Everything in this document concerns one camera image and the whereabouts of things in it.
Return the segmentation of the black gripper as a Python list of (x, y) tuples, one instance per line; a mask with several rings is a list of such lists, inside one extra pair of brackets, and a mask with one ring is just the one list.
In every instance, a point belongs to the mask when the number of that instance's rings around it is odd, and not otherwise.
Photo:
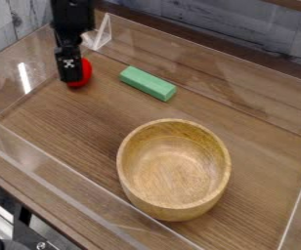
[(49, 8), (59, 77), (65, 83), (77, 82), (83, 79), (83, 63), (75, 46), (81, 43), (81, 34), (93, 30), (93, 0), (49, 0)]

